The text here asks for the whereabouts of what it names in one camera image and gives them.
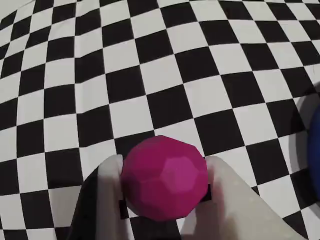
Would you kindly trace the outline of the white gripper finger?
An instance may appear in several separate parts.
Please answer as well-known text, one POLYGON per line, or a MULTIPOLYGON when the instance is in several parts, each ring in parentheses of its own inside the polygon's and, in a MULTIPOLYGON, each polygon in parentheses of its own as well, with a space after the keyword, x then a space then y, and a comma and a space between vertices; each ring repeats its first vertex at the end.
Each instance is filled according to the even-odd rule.
POLYGON ((185 219, 183 240, 302 240, 221 158, 205 159, 211 199, 185 219))
POLYGON ((71 221, 72 240, 127 240, 127 223, 121 219, 124 199, 120 175, 123 156, 106 158, 80 188, 71 221))

